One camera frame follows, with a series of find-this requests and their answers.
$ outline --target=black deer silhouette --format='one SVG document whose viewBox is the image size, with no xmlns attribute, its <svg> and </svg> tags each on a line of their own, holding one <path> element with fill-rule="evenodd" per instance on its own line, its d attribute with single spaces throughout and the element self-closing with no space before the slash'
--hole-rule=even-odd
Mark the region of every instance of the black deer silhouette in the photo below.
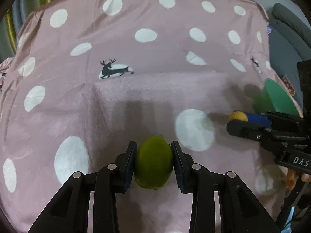
<svg viewBox="0 0 311 233">
<path fill-rule="evenodd" d="M 131 74 L 134 74 L 133 71 L 129 71 L 128 69 L 130 67 L 125 67 L 125 68 L 120 68 L 120 69 L 111 69 L 111 64 L 113 64 L 114 62 L 116 62 L 116 59 L 109 59 L 109 62 L 108 64 L 105 64 L 107 60 L 103 60 L 103 62 L 99 62 L 101 65 L 103 65 L 103 71 L 101 72 L 102 74 L 102 77 L 101 79 L 103 79 L 105 76 L 107 76 L 107 78 L 110 78 L 110 75 L 113 75 L 113 74 L 117 74 L 117 73 L 121 73 L 119 76 L 125 74 L 125 73 L 131 73 Z"/>
</svg>

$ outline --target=pink blanket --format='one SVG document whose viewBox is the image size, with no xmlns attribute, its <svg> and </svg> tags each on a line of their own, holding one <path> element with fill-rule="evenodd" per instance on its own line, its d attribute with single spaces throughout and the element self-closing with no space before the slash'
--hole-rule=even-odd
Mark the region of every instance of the pink blanket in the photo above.
<svg viewBox="0 0 311 233">
<path fill-rule="evenodd" d="M 257 142 L 226 132 L 265 79 L 281 83 L 266 19 L 246 0 L 57 0 L 34 11 L 1 96 L 1 209 L 16 230 L 73 172 L 98 171 L 151 135 L 178 140 L 210 171 L 236 172 L 275 217 L 284 174 Z M 174 175 L 157 191 L 133 182 L 117 203 L 121 232 L 189 230 L 192 195 Z"/>
</svg>

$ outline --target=screw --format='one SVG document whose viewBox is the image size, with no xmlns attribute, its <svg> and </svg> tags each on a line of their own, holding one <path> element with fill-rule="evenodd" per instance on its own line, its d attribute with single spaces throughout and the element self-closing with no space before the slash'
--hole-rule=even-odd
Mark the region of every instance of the screw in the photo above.
<svg viewBox="0 0 311 233">
<path fill-rule="evenodd" d="M 80 178 L 82 176 L 82 173 L 80 173 L 80 172 L 75 172 L 74 174 L 73 174 L 73 177 L 75 178 L 75 179 L 78 179 L 78 178 Z"/>
<path fill-rule="evenodd" d="M 232 178 L 232 179 L 236 177 L 236 174 L 234 172 L 228 172 L 227 175 L 229 178 Z"/>
<path fill-rule="evenodd" d="M 116 165 L 116 164 L 110 164 L 110 165 L 107 166 L 107 168 L 108 168 L 109 170 L 114 170 L 114 169 L 117 168 L 117 165 Z"/>
<path fill-rule="evenodd" d="M 192 168 L 193 168 L 194 170 L 200 170 L 200 169 L 201 169 L 201 166 L 200 166 L 199 164 L 193 164 L 193 165 L 192 165 Z"/>
</svg>

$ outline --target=yellow pole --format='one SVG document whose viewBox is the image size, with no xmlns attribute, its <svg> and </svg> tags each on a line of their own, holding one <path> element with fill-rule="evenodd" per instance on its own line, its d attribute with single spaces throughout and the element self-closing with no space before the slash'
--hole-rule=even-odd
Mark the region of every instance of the yellow pole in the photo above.
<svg viewBox="0 0 311 233">
<path fill-rule="evenodd" d="M 16 46 L 15 46 L 16 33 L 15 33 L 14 24 L 13 24 L 12 7 L 9 8 L 9 10 L 7 11 L 5 15 L 5 20 L 7 23 L 7 34 L 9 36 L 10 44 L 15 53 L 16 52 Z"/>
</svg>

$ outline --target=green ball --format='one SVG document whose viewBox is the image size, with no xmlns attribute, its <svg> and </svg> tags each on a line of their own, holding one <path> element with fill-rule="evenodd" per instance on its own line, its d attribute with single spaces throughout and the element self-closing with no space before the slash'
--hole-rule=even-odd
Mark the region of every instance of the green ball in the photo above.
<svg viewBox="0 0 311 233">
<path fill-rule="evenodd" d="M 163 187 L 173 170 L 173 152 L 167 141 L 160 136 L 148 138 L 138 149 L 134 177 L 142 188 Z"/>
</svg>

